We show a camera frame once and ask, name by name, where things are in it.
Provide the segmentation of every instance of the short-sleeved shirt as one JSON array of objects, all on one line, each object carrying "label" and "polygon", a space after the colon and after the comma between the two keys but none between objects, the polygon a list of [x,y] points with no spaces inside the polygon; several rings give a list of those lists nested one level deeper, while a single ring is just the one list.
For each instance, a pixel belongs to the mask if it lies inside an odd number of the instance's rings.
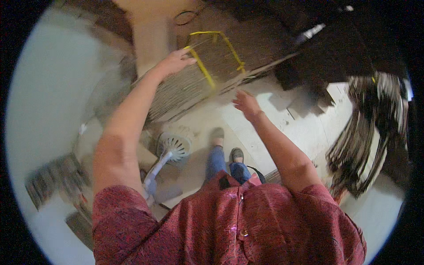
[{"label": "short-sleeved shirt", "polygon": [[362,264],[362,231],[323,185],[291,192],[225,171],[157,222],[134,189],[93,205],[96,264]]}]

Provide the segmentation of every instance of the blue jeans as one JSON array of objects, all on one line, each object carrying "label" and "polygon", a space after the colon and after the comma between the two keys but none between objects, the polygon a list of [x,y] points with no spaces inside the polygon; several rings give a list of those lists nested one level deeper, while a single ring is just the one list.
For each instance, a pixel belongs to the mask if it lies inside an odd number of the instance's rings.
[{"label": "blue jeans", "polygon": [[[220,146],[215,146],[208,155],[206,162],[206,179],[204,184],[209,182],[216,174],[221,170],[226,170],[224,159],[224,150]],[[234,162],[230,164],[231,176],[237,180],[240,184],[245,183],[250,179],[251,174],[247,169],[247,166],[240,162]]]}]

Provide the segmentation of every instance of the bare arm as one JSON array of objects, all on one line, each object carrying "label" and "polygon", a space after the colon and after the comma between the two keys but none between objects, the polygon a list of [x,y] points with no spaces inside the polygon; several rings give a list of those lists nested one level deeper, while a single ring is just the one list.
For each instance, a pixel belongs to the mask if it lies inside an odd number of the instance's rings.
[{"label": "bare arm", "polygon": [[233,102],[264,142],[287,188],[297,192],[312,184],[322,184],[311,160],[272,124],[252,95],[237,91]]},{"label": "bare arm", "polygon": [[125,185],[147,199],[140,180],[137,144],[159,83],[196,62],[186,58],[187,52],[188,49],[172,52],[151,69],[113,113],[96,147],[94,194],[109,186]]}]

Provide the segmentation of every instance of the shirt sleeve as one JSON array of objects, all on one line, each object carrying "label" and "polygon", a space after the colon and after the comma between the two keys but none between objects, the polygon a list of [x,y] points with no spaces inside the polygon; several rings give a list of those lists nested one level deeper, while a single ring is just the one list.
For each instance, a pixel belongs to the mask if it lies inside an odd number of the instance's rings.
[{"label": "shirt sleeve", "polygon": [[310,249],[315,257],[325,257],[314,263],[363,264],[367,247],[362,230],[323,185],[307,186],[294,197],[312,230]]},{"label": "shirt sleeve", "polygon": [[120,264],[157,226],[145,199],[122,185],[95,195],[92,219],[96,264]]}]

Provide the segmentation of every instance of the bundle of sticks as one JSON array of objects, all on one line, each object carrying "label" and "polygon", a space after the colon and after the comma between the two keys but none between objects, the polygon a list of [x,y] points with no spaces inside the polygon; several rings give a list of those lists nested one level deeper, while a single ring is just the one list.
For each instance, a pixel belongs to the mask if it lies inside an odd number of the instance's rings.
[{"label": "bundle of sticks", "polygon": [[380,173],[388,143],[406,138],[401,86],[388,73],[350,78],[352,116],[326,154],[336,201],[346,190],[355,198],[365,193]]}]

